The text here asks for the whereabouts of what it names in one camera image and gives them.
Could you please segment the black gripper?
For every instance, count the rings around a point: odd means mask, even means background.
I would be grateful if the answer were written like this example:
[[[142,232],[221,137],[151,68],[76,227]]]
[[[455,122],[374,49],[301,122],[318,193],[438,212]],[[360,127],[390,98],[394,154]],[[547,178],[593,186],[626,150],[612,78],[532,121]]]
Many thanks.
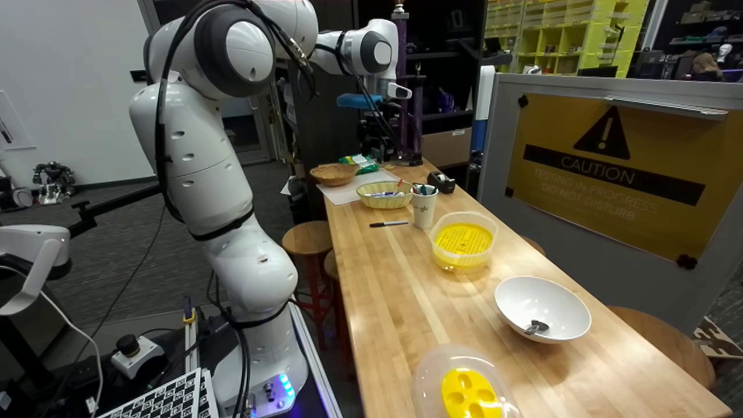
[[[390,101],[367,112],[362,118],[362,150],[380,162],[404,160],[401,115],[404,108]]]

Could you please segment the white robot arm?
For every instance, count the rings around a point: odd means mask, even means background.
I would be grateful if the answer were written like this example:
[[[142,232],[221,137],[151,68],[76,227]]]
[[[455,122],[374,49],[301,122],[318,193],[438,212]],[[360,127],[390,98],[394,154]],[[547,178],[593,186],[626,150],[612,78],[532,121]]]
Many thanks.
[[[309,0],[200,0],[146,39],[144,60],[151,83],[132,98],[130,121],[168,213],[204,248],[236,331],[213,369],[215,401],[236,415],[282,413],[309,379],[289,313],[300,274],[255,215],[221,104],[259,93],[278,63],[372,77],[401,100],[398,31],[387,18],[319,31]]]

